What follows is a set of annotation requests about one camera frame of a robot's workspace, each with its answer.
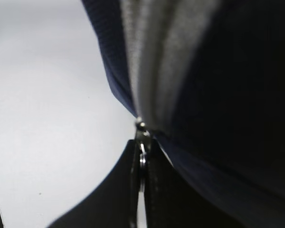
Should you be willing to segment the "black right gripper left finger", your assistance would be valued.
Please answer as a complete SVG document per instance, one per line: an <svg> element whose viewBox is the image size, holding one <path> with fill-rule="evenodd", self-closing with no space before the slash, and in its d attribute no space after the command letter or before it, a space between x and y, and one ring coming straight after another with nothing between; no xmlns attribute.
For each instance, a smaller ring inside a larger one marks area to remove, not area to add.
<svg viewBox="0 0 285 228"><path fill-rule="evenodd" d="M139 152L129 140L116 165L83 201L51 228L135 228L140 188Z"/></svg>

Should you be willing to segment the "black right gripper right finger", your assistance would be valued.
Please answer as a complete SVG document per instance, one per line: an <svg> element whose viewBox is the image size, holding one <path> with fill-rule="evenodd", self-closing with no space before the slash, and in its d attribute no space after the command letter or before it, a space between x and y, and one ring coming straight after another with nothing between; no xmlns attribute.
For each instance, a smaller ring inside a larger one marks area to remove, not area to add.
<svg viewBox="0 0 285 228"><path fill-rule="evenodd" d="M173 168L156 140L147 155L144 201L149 228L240 228L201 197Z"/></svg>

